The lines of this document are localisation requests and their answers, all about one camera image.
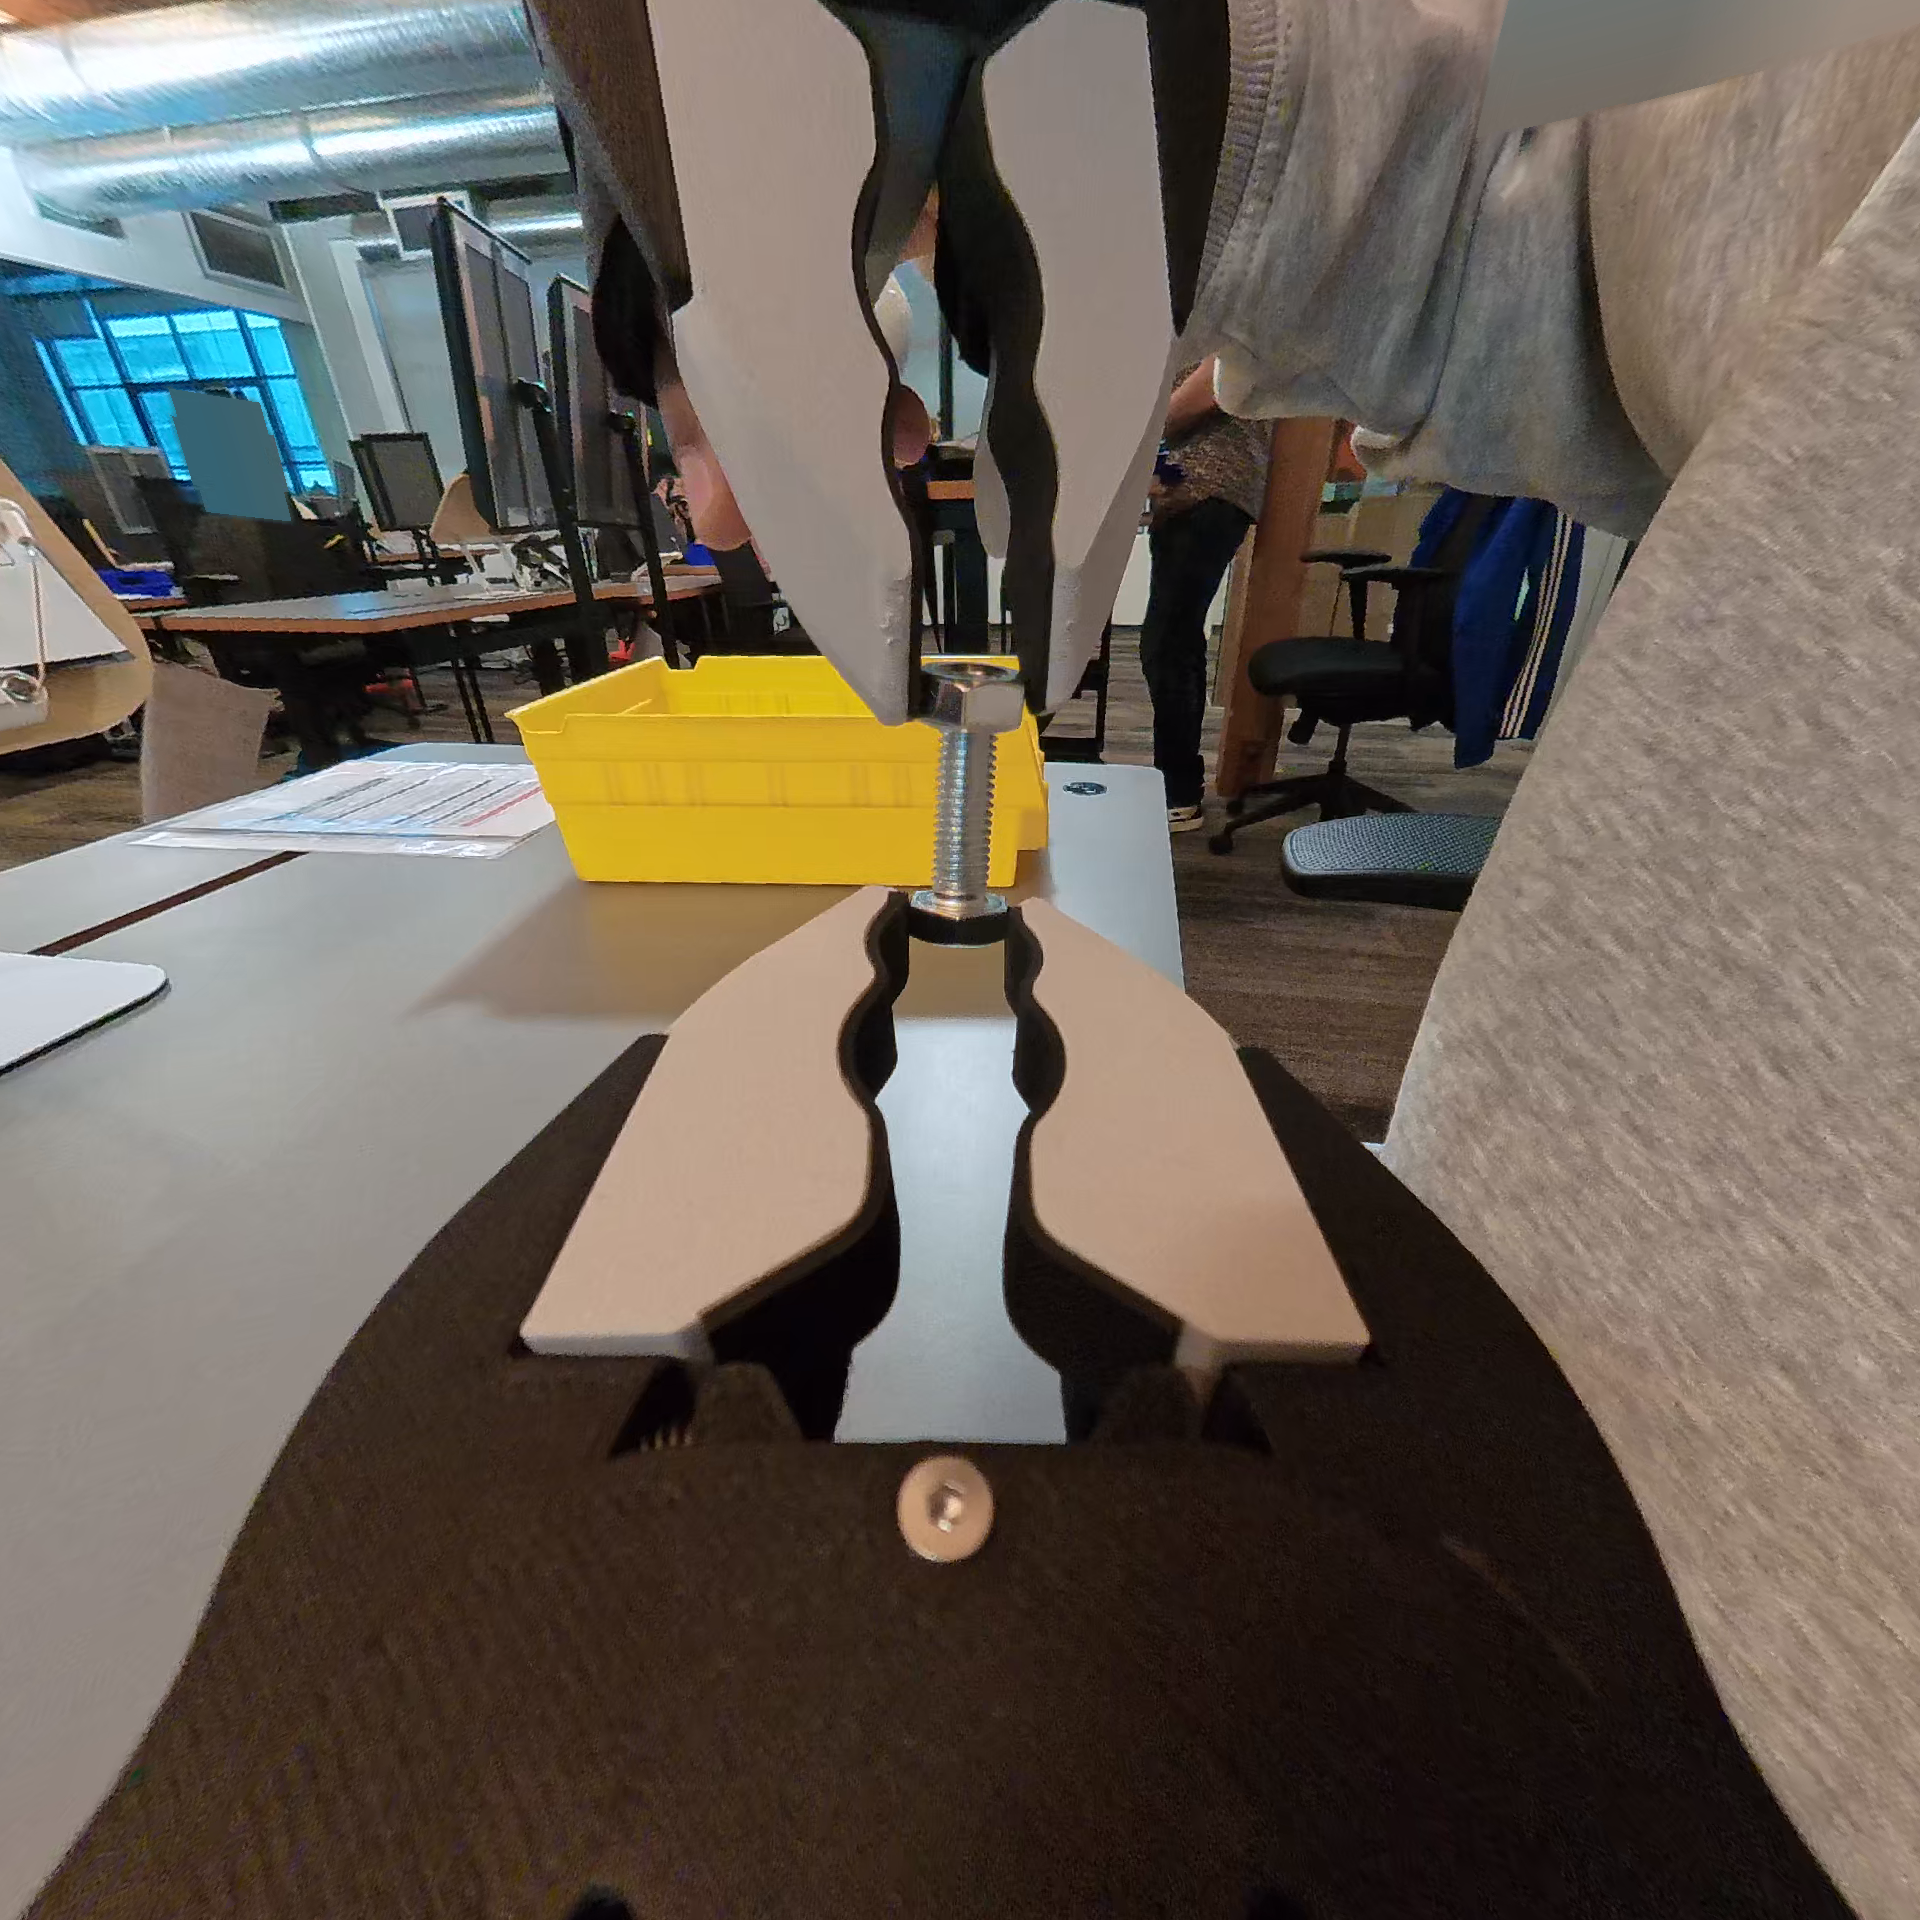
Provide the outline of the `divided yellow plastic bin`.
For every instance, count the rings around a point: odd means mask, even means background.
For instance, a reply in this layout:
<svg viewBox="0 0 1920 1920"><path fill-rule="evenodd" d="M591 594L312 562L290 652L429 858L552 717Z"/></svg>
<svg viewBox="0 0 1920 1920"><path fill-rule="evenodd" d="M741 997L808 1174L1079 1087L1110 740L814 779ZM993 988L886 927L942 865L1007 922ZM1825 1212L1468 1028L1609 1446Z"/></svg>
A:
<svg viewBox="0 0 1920 1920"><path fill-rule="evenodd" d="M927 885L938 738L822 657L637 661L511 723L582 879Z"/></svg>

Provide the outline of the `grey cardboard sheet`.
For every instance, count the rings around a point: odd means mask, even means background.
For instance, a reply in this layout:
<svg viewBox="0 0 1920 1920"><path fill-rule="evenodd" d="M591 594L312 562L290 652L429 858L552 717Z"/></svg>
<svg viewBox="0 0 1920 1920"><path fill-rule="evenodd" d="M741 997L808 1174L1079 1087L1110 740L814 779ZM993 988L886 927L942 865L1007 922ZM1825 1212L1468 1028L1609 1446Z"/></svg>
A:
<svg viewBox="0 0 1920 1920"><path fill-rule="evenodd" d="M184 663L156 663L140 716L140 821L241 798L263 787L261 751L274 695Z"/></svg>

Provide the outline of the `wooden post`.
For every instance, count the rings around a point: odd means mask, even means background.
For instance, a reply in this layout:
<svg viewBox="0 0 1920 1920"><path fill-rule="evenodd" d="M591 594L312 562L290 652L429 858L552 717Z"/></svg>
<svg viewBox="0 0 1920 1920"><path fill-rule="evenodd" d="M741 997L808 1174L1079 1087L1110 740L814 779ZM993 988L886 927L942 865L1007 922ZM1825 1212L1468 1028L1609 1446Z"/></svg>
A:
<svg viewBox="0 0 1920 1920"><path fill-rule="evenodd" d="M1234 562L1218 650L1221 727L1212 787L1222 802L1273 777L1277 764L1282 703L1253 691L1248 673L1264 644L1295 634L1305 550L1312 546L1340 427L1340 421L1326 415L1273 423L1262 514Z"/></svg>

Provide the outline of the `silver hex bolt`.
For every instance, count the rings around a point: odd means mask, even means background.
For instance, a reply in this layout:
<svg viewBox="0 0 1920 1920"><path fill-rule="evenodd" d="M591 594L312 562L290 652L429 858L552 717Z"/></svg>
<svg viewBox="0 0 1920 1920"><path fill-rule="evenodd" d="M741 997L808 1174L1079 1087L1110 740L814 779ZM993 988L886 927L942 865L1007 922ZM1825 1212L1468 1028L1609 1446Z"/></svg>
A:
<svg viewBox="0 0 1920 1920"><path fill-rule="evenodd" d="M938 740L930 878L906 898L913 938L977 946L1002 938L1010 907L991 890L991 822L1001 737L930 725Z"/></svg>

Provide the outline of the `small dark monitor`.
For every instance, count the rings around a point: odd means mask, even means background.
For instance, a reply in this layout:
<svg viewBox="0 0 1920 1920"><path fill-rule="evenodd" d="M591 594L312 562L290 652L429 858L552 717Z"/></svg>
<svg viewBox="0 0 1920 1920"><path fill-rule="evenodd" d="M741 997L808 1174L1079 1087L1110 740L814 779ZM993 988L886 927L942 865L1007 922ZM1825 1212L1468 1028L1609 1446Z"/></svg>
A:
<svg viewBox="0 0 1920 1920"><path fill-rule="evenodd" d="M349 442L351 461L380 533L428 535L441 507L444 477L428 435L374 431Z"/></svg>

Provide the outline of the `person's grey sweatshirt torso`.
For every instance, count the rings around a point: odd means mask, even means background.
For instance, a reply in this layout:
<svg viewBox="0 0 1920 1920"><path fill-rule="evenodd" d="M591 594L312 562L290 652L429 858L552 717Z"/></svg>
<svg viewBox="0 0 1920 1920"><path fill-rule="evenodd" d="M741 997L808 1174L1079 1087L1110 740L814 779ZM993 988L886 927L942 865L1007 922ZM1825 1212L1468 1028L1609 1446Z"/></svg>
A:
<svg viewBox="0 0 1920 1920"><path fill-rule="evenodd" d="M1384 1145L1858 1915L1916 1915L1916 210L1909 132L1559 695Z"/></svg>

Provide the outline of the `laminated instruction sheet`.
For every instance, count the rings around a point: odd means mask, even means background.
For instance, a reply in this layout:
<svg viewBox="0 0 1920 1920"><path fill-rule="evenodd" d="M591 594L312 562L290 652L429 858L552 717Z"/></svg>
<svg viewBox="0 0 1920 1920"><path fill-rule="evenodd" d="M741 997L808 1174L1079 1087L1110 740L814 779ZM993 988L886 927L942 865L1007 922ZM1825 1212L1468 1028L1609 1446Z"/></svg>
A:
<svg viewBox="0 0 1920 1920"><path fill-rule="evenodd" d="M343 761L135 835L233 854L502 858L556 822L537 770L505 759Z"/></svg>

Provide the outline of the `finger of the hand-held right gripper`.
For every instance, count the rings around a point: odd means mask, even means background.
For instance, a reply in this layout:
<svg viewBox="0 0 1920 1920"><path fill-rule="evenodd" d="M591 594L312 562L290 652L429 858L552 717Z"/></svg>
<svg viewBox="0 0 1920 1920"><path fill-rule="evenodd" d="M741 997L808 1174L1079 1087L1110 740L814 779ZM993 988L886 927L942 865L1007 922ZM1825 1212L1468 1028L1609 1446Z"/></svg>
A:
<svg viewBox="0 0 1920 1920"><path fill-rule="evenodd" d="M896 369L861 276L872 66L814 2L649 4L689 295L689 407L760 561L877 723L906 719L913 549L884 445Z"/></svg>
<svg viewBox="0 0 1920 1920"><path fill-rule="evenodd" d="M1045 4L974 61L938 196L951 332L988 358L976 527L1049 713L1108 627L1172 374L1145 14Z"/></svg>

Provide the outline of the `person's right hand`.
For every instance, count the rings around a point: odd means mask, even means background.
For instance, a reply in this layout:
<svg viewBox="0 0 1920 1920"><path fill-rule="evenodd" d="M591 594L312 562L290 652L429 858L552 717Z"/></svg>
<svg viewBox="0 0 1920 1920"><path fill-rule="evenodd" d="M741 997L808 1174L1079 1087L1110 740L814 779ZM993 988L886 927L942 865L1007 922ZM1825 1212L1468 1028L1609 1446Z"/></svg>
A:
<svg viewBox="0 0 1920 1920"><path fill-rule="evenodd" d="M752 527L735 505L733 490L671 363L662 363L656 374L656 409L697 542L711 553L749 546Z"/></svg>

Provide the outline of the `tan document holder board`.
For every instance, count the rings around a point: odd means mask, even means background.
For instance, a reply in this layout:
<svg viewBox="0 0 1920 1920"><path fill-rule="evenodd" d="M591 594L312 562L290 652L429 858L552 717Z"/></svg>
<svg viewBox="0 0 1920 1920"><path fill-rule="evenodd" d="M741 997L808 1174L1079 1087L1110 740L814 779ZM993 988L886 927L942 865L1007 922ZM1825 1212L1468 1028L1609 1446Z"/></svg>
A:
<svg viewBox="0 0 1920 1920"><path fill-rule="evenodd" d="M5 466L2 754L110 732L151 689L135 617Z"/></svg>

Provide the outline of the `tall dark monitor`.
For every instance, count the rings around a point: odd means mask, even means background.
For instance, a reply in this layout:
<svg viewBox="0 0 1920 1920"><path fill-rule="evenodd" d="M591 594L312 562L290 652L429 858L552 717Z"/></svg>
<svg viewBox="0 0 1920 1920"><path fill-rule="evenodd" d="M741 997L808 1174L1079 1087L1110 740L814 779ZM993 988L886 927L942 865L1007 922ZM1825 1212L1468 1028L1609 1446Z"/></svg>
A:
<svg viewBox="0 0 1920 1920"><path fill-rule="evenodd" d="M532 263L449 198L434 203L428 247L473 505L495 533L542 530L552 502L535 409L518 393L544 385Z"/></svg>
<svg viewBox="0 0 1920 1920"><path fill-rule="evenodd" d="M640 413L601 358L591 298L573 279L556 276L545 285L544 309L575 522L637 533L644 524L644 494L633 484L633 430Z"/></svg>

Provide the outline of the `blue jacket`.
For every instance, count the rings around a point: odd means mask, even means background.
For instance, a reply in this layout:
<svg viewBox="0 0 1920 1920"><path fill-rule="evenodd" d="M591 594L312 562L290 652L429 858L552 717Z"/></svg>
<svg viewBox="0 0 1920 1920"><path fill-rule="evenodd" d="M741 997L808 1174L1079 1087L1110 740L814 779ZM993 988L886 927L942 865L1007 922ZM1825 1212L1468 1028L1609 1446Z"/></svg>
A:
<svg viewBox="0 0 1920 1920"><path fill-rule="evenodd" d="M1586 527L1537 499L1445 487L1412 562L1456 579L1450 614L1454 767L1541 732L1576 611Z"/></svg>

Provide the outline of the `black office chair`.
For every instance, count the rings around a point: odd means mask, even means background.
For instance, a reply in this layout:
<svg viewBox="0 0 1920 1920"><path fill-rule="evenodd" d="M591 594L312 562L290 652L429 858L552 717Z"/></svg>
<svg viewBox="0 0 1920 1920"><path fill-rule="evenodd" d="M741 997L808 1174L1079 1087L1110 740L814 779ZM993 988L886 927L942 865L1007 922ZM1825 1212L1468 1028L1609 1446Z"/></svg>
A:
<svg viewBox="0 0 1920 1920"><path fill-rule="evenodd" d="M1327 767L1253 783L1229 798L1222 825L1206 842L1218 858L1255 825L1316 809L1319 822L1367 814L1409 814L1409 804L1353 777L1349 761L1358 725L1406 719L1409 730L1449 730L1456 707L1454 611L1460 564L1389 564L1360 550L1312 550L1335 561L1349 588L1356 636L1270 641L1255 652L1248 682L1264 697L1294 701L1286 740L1305 745L1327 725L1335 748Z"/></svg>

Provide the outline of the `silver hex nut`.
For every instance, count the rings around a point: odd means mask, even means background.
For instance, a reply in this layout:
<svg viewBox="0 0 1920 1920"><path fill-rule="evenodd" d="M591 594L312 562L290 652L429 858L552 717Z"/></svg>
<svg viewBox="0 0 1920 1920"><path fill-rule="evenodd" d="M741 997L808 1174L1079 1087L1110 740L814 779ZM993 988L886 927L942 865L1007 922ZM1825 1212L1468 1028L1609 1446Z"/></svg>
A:
<svg viewBox="0 0 1920 1920"><path fill-rule="evenodd" d="M954 733L1017 732L1023 719L1018 668L988 658L930 658L918 670L913 717Z"/></svg>

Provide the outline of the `grey desk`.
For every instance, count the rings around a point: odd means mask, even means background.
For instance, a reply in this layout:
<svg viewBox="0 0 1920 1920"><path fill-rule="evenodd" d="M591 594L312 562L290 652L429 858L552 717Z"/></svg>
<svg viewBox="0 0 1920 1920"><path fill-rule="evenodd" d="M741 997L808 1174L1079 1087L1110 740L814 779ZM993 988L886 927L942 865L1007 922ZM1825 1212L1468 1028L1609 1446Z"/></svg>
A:
<svg viewBox="0 0 1920 1920"><path fill-rule="evenodd" d="M5 946L158 970L5 1075L5 1915L133 1756L296 1414L397 1274L634 1037L838 898L508 854L125 836L5 876Z"/></svg>

